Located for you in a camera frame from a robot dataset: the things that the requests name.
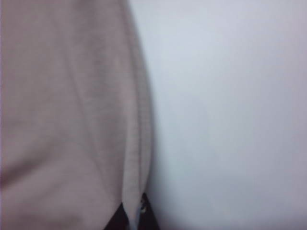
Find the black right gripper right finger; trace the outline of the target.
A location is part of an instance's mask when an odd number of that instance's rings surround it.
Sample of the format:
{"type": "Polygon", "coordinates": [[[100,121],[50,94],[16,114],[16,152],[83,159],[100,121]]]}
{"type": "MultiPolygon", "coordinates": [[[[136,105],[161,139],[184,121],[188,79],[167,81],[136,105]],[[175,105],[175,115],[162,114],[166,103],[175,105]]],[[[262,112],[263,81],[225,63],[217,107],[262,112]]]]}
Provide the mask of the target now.
{"type": "Polygon", "coordinates": [[[149,199],[145,193],[141,199],[139,230],[160,230],[149,199]]]}

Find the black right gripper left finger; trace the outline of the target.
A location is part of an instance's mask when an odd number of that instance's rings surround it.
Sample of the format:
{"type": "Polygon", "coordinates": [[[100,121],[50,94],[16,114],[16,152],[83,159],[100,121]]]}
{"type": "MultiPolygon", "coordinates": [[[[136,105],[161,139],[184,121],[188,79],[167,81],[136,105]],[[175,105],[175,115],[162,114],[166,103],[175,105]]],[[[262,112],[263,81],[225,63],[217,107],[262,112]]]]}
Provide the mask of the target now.
{"type": "Polygon", "coordinates": [[[112,217],[112,229],[113,230],[130,230],[130,223],[127,214],[121,203],[112,217]]]}

